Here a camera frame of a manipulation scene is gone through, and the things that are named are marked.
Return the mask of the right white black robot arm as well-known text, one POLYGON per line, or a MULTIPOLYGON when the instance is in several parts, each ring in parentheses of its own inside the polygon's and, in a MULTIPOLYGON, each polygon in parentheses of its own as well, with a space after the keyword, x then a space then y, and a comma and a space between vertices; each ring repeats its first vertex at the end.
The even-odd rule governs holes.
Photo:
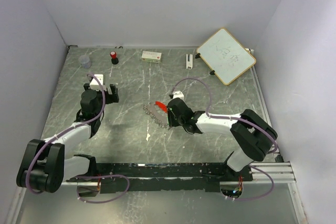
POLYGON ((241 114, 220 115, 206 111, 192 111, 186 103, 175 98, 167 107, 170 127, 181 126, 189 134, 230 133, 239 145, 224 161, 223 176, 230 181, 253 162, 261 162, 277 148, 277 132, 253 110, 241 114))

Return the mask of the red handled metal keyring holder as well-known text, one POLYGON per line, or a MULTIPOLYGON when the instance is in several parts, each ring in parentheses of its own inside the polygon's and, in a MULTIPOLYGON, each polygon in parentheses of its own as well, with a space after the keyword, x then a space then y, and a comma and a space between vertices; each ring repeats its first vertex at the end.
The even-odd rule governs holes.
POLYGON ((149 115, 153 121, 162 128, 168 128, 169 123, 167 114, 159 108, 154 102, 143 105, 144 112, 149 115))

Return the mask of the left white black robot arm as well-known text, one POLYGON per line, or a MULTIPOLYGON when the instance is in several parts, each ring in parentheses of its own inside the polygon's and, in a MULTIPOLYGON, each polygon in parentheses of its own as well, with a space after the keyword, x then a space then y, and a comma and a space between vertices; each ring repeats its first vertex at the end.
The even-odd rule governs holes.
POLYGON ((94 90, 88 83, 83 87, 85 90, 81 94, 81 108, 65 134, 28 142, 16 177, 18 187, 26 187, 26 176, 30 166, 32 170, 29 187, 38 193, 54 193, 62 182, 76 176, 87 182, 97 178, 95 157, 75 154, 66 158, 66 154, 97 133, 104 115, 102 106, 119 102, 118 89, 115 84, 110 85, 110 91, 94 90))

